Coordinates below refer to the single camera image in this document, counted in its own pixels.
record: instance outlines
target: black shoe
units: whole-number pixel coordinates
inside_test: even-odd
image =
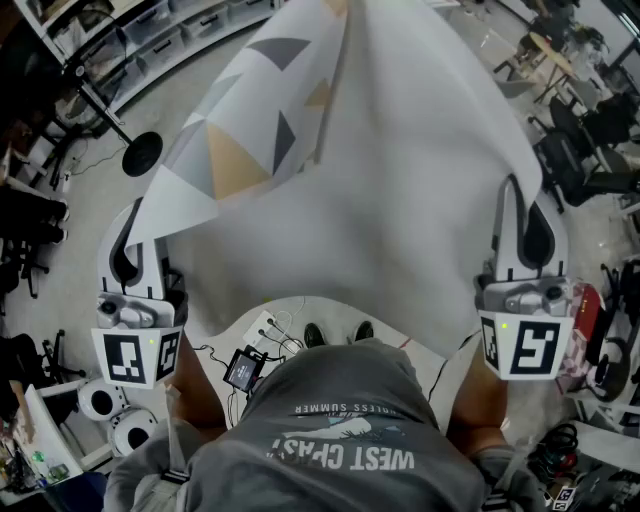
[[[373,338],[373,336],[373,325],[371,325],[371,322],[365,321],[358,326],[354,341],[366,340],[368,338]]]
[[[307,324],[304,328],[304,343],[307,348],[322,347],[327,344],[320,327],[316,324]]]

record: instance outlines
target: storage bin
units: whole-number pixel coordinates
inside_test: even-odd
[[[116,29],[111,30],[89,49],[82,53],[81,60],[89,78],[96,80],[108,75],[126,58],[126,41],[118,36]]]
[[[140,57],[150,68],[163,66],[184,51],[180,27],[174,27],[140,52]]]
[[[271,11],[271,0],[229,0],[231,23],[244,23]]]
[[[215,5],[224,4],[224,0],[169,0],[171,12],[180,12],[196,5],[202,5],[203,9]]]
[[[210,34],[223,28],[227,23],[227,11],[228,7],[226,5],[215,5],[186,20],[184,28],[189,36],[194,39],[203,32]]]
[[[107,101],[115,101],[142,80],[144,80],[144,74],[137,59],[134,58],[107,78],[100,87],[100,91]]]
[[[129,39],[137,45],[150,41],[171,25],[169,0],[160,0],[124,27]]]

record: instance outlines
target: white robot head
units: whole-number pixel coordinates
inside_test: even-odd
[[[116,457],[126,457],[151,437],[158,422],[145,409],[125,411],[111,420],[109,435]]]
[[[80,388],[78,402],[84,415],[93,421],[108,421],[128,406],[122,388],[107,384],[104,379],[92,380]]]

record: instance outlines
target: black floor lamp base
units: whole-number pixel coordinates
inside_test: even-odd
[[[122,157],[122,170],[127,176],[137,178],[151,170],[162,154],[162,137],[156,132],[146,132],[131,141]]]

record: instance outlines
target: cable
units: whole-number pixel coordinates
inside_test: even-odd
[[[269,318],[267,320],[267,323],[269,325],[272,325],[273,327],[275,327],[276,329],[278,329],[284,336],[286,336],[288,341],[293,341],[296,345],[298,345],[301,349],[304,348],[304,345],[302,344],[302,342],[300,340],[296,340],[294,338],[292,338],[291,336],[289,336],[286,332],[284,332],[282,329],[280,329],[280,327],[278,326],[277,322],[274,322],[273,320],[271,320],[271,318]]]
[[[289,325],[287,325],[286,329],[284,330],[284,332],[282,332],[282,334],[280,335],[279,340],[282,341],[286,336],[287,333],[289,332],[289,329],[291,329],[291,324],[293,324],[293,319],[295,318],[295,316],[300,313],[300,311],[302,311],[302,308],[304,308],[304,305],[307,303],[307,298],[306,297],[302,297],[302,304],[300,304],[300,307],[298,308],[298,310],[292,315],[291,313],[289,313],[288,311],[278,311],[274,316],[276,319],[276,322],[278,322],[278,315],[280,313],[284,313],[286,315],[289,315]]]
[[[227,363],[225,363],[224,361],[221,361],[220,359],[217,359],[216,357],[214,357],[214,353],[216,351],[215,348],[213,348],[211,345],[202,345],[201,347],[198,348],[194,348],[193,350],[204,350],[205,348],[208,348],[209,350],[211,350],[211,352],[209,352],[209,359],[211,359],[212,361],[216,361],[222,365],[224,365],[224,367],[228,370],[229,369],[229,365]]]
[[[271,340],[271,341],[273,341],[274,343],[277,343],[278,345],[280,345],[280,348],[278,349],[278,359],[279,359],[280,357],[283,357],[283,356],[281,355],[281,352],[280,352],[280,351],[282,350],[282,347],[286,348],[286,349],[287,349],[289,352],[291,352],[294,356],[296,355],[296,353],[295,353],[293,350],[291,350],[289,347],[287,347],[287,346],[284,344],[284,341],[279,341],[279,340],[276,340],[276,339],[274,339],[274,338],[271,338],[271,337],[267,336],[267,334],[264,332],[264,330],[263,330],[263,329],[260,329],[260,330],[258,331],[258,334],[259,334],[260,336],[264,336],[264,337],[265,337],[265,338],[267,338],[268,340]]]
[[[233,399],[236,396],[236,388],[233,388],[233,391],[229,393],[227,397],[227,416],[229,416],[229,423],[231,424],[231,428],[235,427],[233,424],[233,415],[231,414],[231,407],[233,406]],[[238,416],[238,401],[236,400],[236,417]]]
[[[464,348],[464,346],[469,342],[469,340],[471,338],[473,338],[476,334],[478,334],[480,332],[480,330],[477,330],[476,332],[469,334],[469,336],[467,336],[464,341],[462,342],[462,345],[460,345],[460,348],[458,350],[462,350]],[[429,397],[427,398],[427,400],[429,402],[431,402],[431,395],[433,394],[433,390],[436,389],[436,386],[438,385],[438,381],[440,380],[440,377],[442,376],[442,372],[444,371],[444,367],[447,366],[447,363],[449,362],[448,359],[445,359],[444,363],[442,363],[442,366],[440,367],[440,371],[438,372],[438,376],[436,377],[436,381],[433,383],[433,386],[431,386],[431,389],[429,390]]]
[[[113,157],[115,157],[118,153],[120,153],[120,151],[122,151],[123,149],[126,149],[127,145],[124,144],[122,147],[118,148],[111,156],[108,156],[106,158],[102,158],[100,160],[98,160],[96,163],[91,164],[87,167],[85,167],[82,171],[80,172],[72,172],[71,176],[80,176],[81,174],[84,174],[85,172],[87,172],[89,169],[93,169],[94,167],[98,167],[102,162],[106,162],[108,160],[111,160]]]

